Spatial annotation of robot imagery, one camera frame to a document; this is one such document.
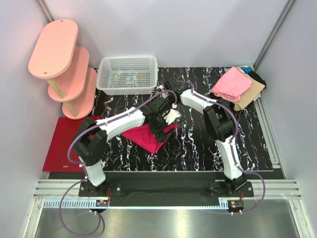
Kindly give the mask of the magenta t shirt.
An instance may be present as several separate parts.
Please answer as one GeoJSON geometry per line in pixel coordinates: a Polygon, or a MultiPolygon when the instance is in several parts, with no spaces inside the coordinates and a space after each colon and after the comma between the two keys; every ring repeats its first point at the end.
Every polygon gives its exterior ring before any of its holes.
{"type": "Polygon", "coordinates": [[[132,142],[152,154],[155,154],[161,148],[161,146],[170,138],[169,135],[166,139],[163,140],[163,142],[159,142],[151,133],[148,124],[129,129],[123,132],[122,136],[128,140],[131,140],[132,142]]]}

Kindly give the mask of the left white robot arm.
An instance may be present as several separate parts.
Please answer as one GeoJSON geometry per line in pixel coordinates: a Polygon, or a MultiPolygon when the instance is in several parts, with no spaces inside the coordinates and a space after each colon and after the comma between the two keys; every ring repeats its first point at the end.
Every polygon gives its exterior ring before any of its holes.
{"type": "Polygon", "coordinates": [[[174,120],[169,119],[176,107],[171,98],[158,96],[107,119],[84,120],[70,149],[75,151],[84,169],[86,190],[95,196],[109,191],[102,159],[111,139],[123,134],[146,151],[156,153],[176,131],[174,120]]]}

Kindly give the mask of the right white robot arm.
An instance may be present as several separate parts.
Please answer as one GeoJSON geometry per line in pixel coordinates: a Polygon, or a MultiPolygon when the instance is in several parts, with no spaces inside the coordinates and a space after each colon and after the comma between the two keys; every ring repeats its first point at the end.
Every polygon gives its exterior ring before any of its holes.
{"type": "Polygon", "coordinates": [[[237,196],[247,181],[236,149],[238,124],[228,102],[197,93],[191,82],[170,79],[164,83],[164,87],[176,94],[179,104],[203,114],[207,133],[216,142],[223,162],[225,182],[219,186],[218,193],[226,192],[229,196],[237,196]]]}

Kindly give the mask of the white plastic basket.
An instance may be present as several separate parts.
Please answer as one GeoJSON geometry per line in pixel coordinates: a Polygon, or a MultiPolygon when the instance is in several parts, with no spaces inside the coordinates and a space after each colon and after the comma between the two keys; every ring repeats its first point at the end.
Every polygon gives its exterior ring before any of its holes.
{"type": "Polygon", "coordinates": [[[96,88],[107,95],[151,94],[157,86],[154,56],[105,57],[97,70],[96,88]]]}

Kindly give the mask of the black marble pattern mat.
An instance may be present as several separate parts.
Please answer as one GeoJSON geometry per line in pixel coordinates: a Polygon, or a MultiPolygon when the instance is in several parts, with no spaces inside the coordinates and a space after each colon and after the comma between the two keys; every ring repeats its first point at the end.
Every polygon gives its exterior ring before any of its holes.
{"type": "MultiPolygon", "coordinates": [[[[209,96],[211,88],[225,73],[224,67],[161,67],[158,85],[175,78],[194,83],[199,94],[209,96]]],[[[209,137],[204,117],[194,109],[178,107],[181,118],[178,129],[157,153],[116,136],[108,142],[102,161],[105,171],[221,171],[222,158],[217,144],[209,137]]],[[[239,132],[236,147],[240,164],[245,170],[271,171],[269,155],[255,104],[235,112],[239,132]]]]}

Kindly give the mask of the folded pink t shirt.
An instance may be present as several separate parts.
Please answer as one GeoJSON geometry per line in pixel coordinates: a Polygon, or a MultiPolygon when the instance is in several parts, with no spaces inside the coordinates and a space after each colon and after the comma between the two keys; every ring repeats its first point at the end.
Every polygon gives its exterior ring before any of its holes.
{"type": "Polygon", "coordinates": [[[252,81],[237,68],[232,67],[217,81],[211,93],[236,103],[240,101],[242,94],[251,88],[252,81]]]}

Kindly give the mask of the folded blue white garment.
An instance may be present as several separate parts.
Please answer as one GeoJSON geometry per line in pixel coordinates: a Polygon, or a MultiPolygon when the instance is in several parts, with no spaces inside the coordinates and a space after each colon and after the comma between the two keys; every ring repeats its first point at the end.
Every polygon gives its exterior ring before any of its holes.
{"type": "Polygon", "coordinates": [[[249,74],[250,72],[254,71],[252,67],[249,67],[247,65],[239,66],[239,67],[237,67],[237,69],[240,70],[242,73],[245,73],[245,74],[249,74]]]}

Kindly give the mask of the folded black t shirt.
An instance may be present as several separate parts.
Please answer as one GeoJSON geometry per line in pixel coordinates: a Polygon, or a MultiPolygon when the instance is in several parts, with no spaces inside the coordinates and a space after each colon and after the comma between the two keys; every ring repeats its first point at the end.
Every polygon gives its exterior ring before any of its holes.
{"type": "Polygon", "coordinates": [[[253,78],[255,81],[257,81],[258,83],[261,83],[264,85],[264,87],[266,88],[267,84],[266,82],[255,72],[255,71],[250,71],[247,73],[251,78],[253,78]]]}

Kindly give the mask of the folded beige t shirt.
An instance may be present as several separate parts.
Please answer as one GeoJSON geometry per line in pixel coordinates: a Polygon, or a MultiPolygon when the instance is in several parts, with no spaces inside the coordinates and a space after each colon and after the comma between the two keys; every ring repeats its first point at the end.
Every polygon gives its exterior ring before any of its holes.
{"type": "Polygon", "coordinates": [[[234,103],[234,110],[235,111],[241,111],[245,109],[251,102],[253,102],[255,99],[261,97],[261,92],[264,90],[265,85],[262,83],[257,82],[253,78],[251,78],[249,75],[245,75],[249,80],[252,82],[252,87],[250,89],[247,89],[241,96],[240,101],[237,103],[234,103]]]}

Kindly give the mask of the red box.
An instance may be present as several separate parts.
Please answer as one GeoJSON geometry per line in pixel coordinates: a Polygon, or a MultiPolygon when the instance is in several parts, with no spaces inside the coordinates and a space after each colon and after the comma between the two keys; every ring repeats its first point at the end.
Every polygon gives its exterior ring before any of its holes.
{"type": "Polygon", "coordinates": [[[83,169],[79,167],[78,164],[68,160],[67,151],[77,130],[86,118],[87,117],[82,119],[58,118],[43,165],[43,172],[83,172],[83,169]]]}

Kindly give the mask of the pink three-tier shelf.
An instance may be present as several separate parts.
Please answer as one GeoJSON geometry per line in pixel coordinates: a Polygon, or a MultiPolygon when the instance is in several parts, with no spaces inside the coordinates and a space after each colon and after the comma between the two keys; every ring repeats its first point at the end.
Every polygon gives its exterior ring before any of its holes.
{"type": "Polygon", "coordinates": [[[79,28],[70,19],[55,20],[40,32],[28,63],[29,72],[45,80],[48,95],[62,104],[69,119],[82,119],[93,109],[97,72],[88,66],[89,51],[76,44],[79,28]]]}

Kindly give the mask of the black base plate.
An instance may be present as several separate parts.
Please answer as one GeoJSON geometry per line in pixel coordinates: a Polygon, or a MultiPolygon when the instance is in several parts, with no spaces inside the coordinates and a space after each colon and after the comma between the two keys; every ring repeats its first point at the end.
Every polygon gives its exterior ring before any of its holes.
{"type": "Polygon", "coordinates": [[[98,187],[82,182],[79,196],[199,193],[209,197],[254,197],[253,186],[244,176],[230,181],[223,172],[105,172],[105,176],[98,187]]]}

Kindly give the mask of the aluminium rail frame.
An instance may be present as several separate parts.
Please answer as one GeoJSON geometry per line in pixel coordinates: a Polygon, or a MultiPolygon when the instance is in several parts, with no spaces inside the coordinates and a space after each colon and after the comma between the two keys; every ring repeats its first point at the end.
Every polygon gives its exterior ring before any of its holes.
{"type": "Polygon", "coordinates": [[[108,205],[93,215],[98,197],[80,197],[82,173],[55,173],[38,181],[26,238],[314,238],[299,186],[286,173],[263,101],[256,106],[273,165],[246,170],[254,197],[136,193],[103,196],[108,205]],[[244,208],[231,215],[232,200],[244,208]]]}

